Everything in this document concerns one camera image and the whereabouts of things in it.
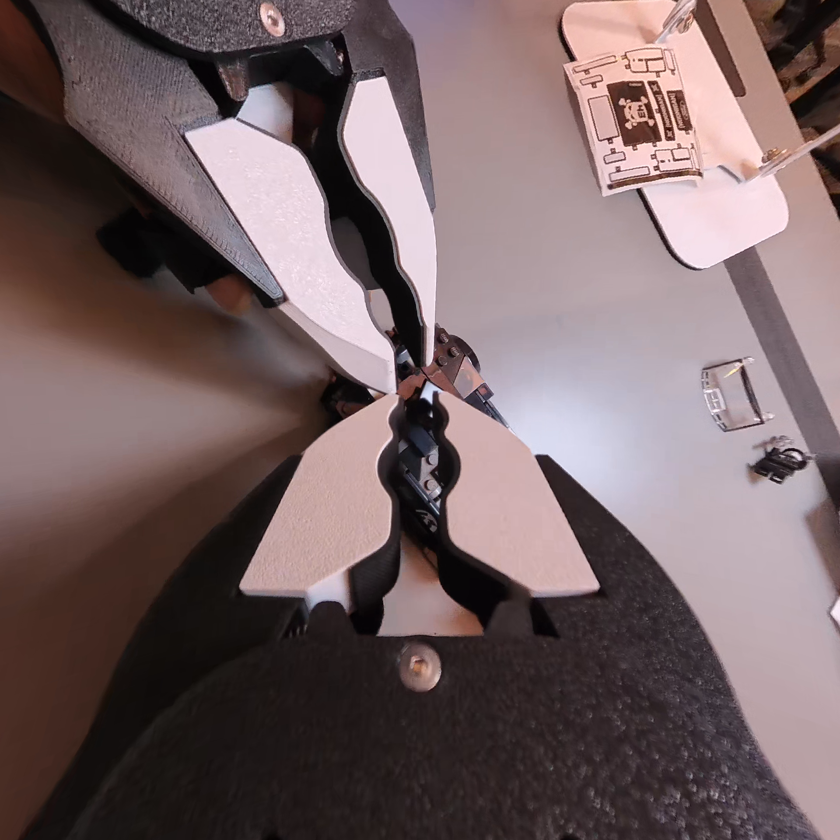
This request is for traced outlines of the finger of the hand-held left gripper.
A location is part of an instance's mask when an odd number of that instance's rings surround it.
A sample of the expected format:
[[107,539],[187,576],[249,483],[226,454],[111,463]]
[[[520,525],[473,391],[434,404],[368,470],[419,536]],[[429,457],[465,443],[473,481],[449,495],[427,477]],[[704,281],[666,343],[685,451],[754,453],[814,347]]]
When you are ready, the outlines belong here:
[[341,150],[371,205],[366,234],[397,331],[420,366],[434,359],[437,242],[430,208],[396,102],[384,76],[354,81],[342,110]]
[[281,313],[354,381],[395,393],[395,352],[339,256],[312,167],[294,145],[237,119],[185,135],[284,294]]

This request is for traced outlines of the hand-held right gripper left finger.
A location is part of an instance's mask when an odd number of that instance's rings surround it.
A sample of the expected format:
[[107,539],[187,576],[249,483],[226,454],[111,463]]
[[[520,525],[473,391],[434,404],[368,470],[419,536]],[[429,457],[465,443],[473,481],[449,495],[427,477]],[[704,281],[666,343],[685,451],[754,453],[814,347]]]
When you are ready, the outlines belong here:
[[403,399],[386,395],[310,444],[239,583],[245,595],[368,611],[393,588],[400,527],[387,485]]

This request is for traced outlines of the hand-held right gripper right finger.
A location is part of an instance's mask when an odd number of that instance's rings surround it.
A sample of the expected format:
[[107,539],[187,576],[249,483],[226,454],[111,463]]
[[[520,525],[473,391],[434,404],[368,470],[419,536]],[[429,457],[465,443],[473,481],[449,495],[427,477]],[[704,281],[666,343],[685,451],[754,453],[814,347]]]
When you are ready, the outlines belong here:
[[477,617],[504,601],[592,595],[601,586],[541,466],[504,424],[447,392],[434,398],[440,466],[437,570]]

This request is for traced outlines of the lego car model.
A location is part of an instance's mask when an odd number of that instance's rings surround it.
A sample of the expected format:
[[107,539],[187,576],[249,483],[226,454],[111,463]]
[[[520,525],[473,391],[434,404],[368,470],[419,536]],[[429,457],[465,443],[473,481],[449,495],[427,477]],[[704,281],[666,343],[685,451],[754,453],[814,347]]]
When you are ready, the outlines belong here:
[[314,464],[314,479],[335,482],[309,499],[309,510],[324,516],[323,525],[313,526],[322,535],[319,553],[336,553],[344,568],[398,554],[403,438],[418,455],[443,448],[440,505],[425,489],[409,492],[410,508],[432,515],[432,536],[443,534],[445,552],[500,569],[500,557],[513,545],[516,515],[508,493],[527,480],[530,451],[491,411],[483,381],[466,394],[458,389],[459,382],[468,384],[468,373],[477,373],[460,346],[440,340],[435,352],[430,366],[412,367],[399,382],[407,400],[399,389],[378,402],[356,402],[359,411],[331,427],[304,457]]

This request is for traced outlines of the lego sticker sheet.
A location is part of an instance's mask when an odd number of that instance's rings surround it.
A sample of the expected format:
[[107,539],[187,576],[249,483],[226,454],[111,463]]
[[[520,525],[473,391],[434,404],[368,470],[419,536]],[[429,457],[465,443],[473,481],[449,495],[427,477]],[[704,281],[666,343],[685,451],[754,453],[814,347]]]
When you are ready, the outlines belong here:
[[612,49],[563,66],[603,196],[704,177],[674,50]]

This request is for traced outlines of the clear lego windshield piece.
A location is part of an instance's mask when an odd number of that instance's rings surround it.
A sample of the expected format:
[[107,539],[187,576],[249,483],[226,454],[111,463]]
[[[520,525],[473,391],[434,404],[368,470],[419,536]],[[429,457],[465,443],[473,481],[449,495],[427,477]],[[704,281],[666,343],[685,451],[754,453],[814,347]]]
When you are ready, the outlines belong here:
[[715,425],[725,434],[771,422],[749,375],[754,358],[745,356],[705,366],[700,371],[700,389]]

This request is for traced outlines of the small black lego assembly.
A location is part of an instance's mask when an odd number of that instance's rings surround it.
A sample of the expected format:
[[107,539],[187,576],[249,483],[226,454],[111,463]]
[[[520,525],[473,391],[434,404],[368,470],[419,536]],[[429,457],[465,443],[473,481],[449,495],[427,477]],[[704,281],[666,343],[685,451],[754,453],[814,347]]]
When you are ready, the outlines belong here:
[[782,485],[816,460],[814,454],[796,446],[790,437],[769,438],[762,442],[760,448],[761,455],[749,465],[749,473],[775,485]]

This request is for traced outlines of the person's left hand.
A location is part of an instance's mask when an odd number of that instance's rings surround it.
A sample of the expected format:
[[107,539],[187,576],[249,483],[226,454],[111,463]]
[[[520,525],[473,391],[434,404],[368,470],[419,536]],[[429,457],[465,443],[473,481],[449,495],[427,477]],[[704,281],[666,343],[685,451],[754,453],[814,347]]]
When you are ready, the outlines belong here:
[[220,277],[209,283],[205,289],[220,309],[235,317],[243,316],[250,309],[255,295],[247,279],[238,274]]

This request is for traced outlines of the white stand rod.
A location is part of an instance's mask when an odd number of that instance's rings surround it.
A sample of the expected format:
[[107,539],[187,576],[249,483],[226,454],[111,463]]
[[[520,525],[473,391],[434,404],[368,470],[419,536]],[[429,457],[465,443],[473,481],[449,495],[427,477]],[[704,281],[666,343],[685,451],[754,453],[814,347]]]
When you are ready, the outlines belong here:
[[838,136],[839,125],[836,125],[830,130],[825,131],[812,140],[802,143],[794,149],[767,150],[763,154],[761,164],[758,167],[753,167],[750,172],[743,177],[742,183],[750,183],[763,177],[773,175],[794,161],[798,161],[818,148],[837,140]]
[[697,9],[696,0],[677,1],[668,13],[663,27],[654,40],[657,45],[664,44],[673,35],[683,35],[693,25]]

